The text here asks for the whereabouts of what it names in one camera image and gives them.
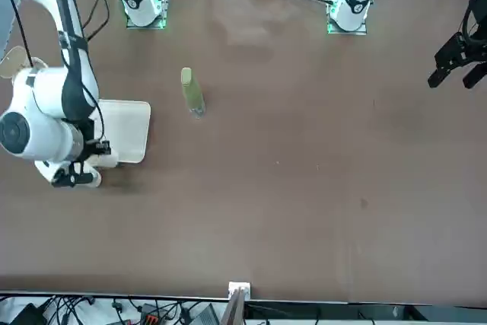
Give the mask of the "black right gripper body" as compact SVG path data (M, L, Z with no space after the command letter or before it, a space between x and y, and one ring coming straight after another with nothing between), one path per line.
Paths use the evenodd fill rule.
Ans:
M110 155L110 142L103 136L95 138L94 121L84 121L78 124L78 129L83 137L83 149L78 156L78 161L86 161L93 155Z

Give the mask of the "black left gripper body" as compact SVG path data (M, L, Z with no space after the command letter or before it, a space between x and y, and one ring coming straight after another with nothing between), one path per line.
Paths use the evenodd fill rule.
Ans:
M468 23L473 16L476 31L469 33ZM460 52L462 62L482 61L486 53L486 0L469 0L460 28Z

